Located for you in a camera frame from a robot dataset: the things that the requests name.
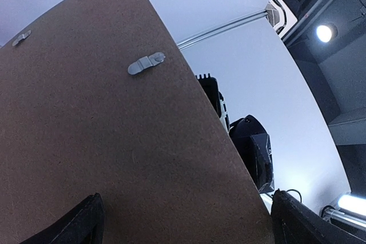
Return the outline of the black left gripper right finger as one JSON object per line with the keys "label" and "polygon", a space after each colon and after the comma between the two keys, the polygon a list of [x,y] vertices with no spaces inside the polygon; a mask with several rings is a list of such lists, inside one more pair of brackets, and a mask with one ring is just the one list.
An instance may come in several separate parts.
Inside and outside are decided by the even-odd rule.
{"label": "black left gripper right finger", "polygon": [[286,191],[275,191],[270,216],[275,243],[363,243],[323,220]]}

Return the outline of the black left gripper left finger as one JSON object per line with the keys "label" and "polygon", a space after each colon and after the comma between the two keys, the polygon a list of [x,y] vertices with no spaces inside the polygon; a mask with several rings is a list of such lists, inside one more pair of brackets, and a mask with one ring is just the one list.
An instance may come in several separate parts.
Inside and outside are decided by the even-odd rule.
{"label": "black left gripper left finger", "polygon": [[23,243],[102,243],[104,226],[104,203],[95,193]]}

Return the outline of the brown backing board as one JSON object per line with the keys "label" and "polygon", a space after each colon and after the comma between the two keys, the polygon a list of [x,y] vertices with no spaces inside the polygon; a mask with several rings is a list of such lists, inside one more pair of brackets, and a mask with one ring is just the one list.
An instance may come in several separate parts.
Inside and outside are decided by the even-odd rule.
{"label": "brown backing board", "polygon": [[[90,194],[104,243],[273,243],[272,221],[149,0],[64,0],[1,48],[1,242]],[[128,67],[163,52],[137,75]]]}

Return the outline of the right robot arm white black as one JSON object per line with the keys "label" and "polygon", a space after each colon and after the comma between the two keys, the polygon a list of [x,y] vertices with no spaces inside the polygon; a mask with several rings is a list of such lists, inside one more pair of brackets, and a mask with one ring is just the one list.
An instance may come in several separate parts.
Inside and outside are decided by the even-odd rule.
{"label": "right robot arm white black", "polygon": [[225,99],[218,89],[217,80],[210,74],[198,75],[196,79],[229,134],[258,192],[260,194],[273,192],[275,179],[270,136],[263,125],[252,115],[230,122]]}

